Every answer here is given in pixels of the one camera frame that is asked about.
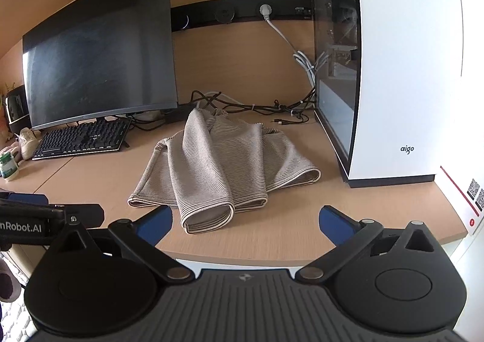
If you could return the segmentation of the beige striped knit garment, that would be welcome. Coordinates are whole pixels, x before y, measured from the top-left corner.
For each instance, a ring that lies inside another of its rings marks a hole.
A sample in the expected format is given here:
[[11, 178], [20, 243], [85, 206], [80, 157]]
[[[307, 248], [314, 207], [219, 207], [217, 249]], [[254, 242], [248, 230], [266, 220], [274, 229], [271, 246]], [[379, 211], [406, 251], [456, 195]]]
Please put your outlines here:
[[155, 145], [128, 204], [175, 207], [185, 232], [199, 234], [264, 207], [272, 191], [321, 175], [282, 131], [193, 109], [183, 130]]

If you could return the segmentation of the green-capped white bottle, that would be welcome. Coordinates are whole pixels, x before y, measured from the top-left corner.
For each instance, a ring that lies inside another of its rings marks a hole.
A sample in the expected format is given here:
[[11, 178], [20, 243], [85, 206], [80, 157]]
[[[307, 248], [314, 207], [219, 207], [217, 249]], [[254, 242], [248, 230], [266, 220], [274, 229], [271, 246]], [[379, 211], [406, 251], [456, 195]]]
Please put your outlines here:
[[19, 167], [11, 152], [5, 152], [0, 156], [1, 176], [4, 180], [10, 181], [19, 171]]

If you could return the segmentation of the black mechanical keyboard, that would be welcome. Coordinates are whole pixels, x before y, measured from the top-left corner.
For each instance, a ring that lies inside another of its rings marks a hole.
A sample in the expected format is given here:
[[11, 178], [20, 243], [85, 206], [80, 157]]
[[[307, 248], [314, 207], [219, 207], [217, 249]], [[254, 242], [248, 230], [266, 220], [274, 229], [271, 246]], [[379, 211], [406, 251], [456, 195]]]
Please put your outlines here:
[[125, 141], [129, 119], [97, 119], [46, 133], [32, 160], [117, 152]]

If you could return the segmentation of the small black speaker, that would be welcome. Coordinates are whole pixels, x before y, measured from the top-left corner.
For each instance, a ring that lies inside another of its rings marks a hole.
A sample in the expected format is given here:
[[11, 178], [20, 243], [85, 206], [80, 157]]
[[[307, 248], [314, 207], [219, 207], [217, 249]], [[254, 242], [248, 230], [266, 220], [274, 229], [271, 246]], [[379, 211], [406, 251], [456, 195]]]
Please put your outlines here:
[[5, 105], [9, 124], [26, 122], [30, 126], [30, 113], [24, 85], [7, 92]]

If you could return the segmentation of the white box with QR codes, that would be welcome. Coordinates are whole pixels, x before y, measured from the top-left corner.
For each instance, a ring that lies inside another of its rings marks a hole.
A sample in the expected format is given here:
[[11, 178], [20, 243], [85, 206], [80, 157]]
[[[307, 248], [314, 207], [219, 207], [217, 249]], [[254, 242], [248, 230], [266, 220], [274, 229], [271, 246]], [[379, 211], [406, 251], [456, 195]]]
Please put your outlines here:
[[436, 183], [450, 202], [468, 234], [473, 236], [483, 222], [483, 174], [457, 163], [444, 164]]

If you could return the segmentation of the black curved computer monitor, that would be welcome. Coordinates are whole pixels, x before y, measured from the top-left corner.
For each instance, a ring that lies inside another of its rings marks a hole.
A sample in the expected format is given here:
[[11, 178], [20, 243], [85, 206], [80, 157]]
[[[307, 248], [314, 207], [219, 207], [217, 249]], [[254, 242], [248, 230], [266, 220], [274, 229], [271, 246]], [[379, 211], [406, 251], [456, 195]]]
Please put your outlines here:
[[170, 0], [76, 0], [22, 47], [36, 129], [177, 106]]

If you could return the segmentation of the black wall power strip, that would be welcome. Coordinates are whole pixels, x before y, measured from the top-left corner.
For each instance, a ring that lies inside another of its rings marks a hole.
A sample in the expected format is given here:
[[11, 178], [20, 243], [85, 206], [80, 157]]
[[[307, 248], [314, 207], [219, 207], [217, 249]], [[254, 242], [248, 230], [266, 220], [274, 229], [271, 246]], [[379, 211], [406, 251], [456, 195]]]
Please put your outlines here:
[[172, 31], [263, 21], [265, 4], [272, 8], [272, 20], [312, 19], [312, 0], [210, 0], [172, 7]]

